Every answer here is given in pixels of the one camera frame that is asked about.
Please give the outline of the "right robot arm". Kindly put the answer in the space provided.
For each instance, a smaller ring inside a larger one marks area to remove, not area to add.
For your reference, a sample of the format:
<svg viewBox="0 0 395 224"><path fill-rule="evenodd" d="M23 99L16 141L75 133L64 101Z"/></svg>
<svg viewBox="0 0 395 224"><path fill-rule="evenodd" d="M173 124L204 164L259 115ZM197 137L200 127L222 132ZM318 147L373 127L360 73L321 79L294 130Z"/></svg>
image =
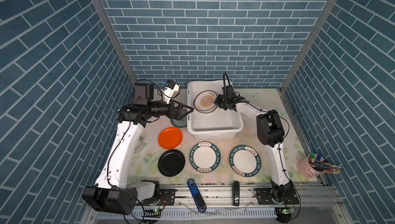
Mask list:
<svg viewBox="0 0 395 224"><path fill-rule="evenodd" d="M266 146L272 168L272 199L283 203L296 194L294 184L289 177L283 153L286 132L281 117L276 110L265 110L235 94L220 94L215 104L224 110L234 110L256 120L257 137Z"/></svg>

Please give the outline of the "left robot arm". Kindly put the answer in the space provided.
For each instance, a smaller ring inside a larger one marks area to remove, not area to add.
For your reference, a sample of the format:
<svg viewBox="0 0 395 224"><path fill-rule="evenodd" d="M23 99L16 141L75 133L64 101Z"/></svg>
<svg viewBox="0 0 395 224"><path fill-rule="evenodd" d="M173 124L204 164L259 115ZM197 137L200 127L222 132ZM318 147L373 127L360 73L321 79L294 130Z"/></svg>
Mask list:
<svg viewBox="0 0 395 224"><path fill-rule="evenodd" d="M97 212L130 215L135 206L156 203L160 199L157 181L143 180L135 187L127 186L129 166L138 141L152 117L180 120L193 108L174 100L180 85L168 80L158 88L161 99L154 100L156 84L136 83L130 104L118 111L117 131L109 157L93 186L87 186L82 198Z"/></svg>

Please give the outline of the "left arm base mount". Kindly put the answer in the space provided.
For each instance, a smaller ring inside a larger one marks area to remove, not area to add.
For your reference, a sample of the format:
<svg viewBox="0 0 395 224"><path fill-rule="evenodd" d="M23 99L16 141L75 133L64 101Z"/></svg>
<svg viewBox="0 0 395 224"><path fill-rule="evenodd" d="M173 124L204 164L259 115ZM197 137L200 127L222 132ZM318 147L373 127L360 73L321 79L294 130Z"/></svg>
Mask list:
<svg viewBox="0 0 395 224"><path fill-rule="evenodd" d="M137 198L143 206L164 205L165 207L174 205L175 189L154 190L151 194L147 190L137 190Z"/></svg>

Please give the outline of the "orange sunburst plate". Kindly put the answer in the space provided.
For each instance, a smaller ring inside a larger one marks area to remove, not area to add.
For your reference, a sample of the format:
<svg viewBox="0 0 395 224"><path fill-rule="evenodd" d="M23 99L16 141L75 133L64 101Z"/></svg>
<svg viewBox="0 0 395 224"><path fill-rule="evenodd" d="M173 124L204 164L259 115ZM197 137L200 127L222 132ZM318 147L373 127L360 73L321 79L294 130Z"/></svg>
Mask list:
<svg viewBox="0 0 395 224"><path fill-rule="evenodd" d="M207 90L199 93L195 98L193 104L194 108L200 113L211 113L216 110L217 106L215 100L217 94L212 90Z"/></svg>
<svg viewBox="0 0 395 224"><path fill-rule="evenodd" d="M198 96L194 101L194 108L202 114L212 113L217 109L215 100L216 100L215 95Z"/></svg>

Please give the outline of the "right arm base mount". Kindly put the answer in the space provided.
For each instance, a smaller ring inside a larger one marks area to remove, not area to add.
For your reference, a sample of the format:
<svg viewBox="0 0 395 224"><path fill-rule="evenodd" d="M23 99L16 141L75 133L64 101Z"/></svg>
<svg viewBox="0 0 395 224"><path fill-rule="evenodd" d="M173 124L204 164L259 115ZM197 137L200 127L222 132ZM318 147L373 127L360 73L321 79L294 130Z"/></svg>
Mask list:
<svg viewBox="0 0 395 224"><path fill-rule="evenodd" d="M274 188L255 188L252 190L259 205L299 204L299 197L294 188L287 186Z"/></svg>

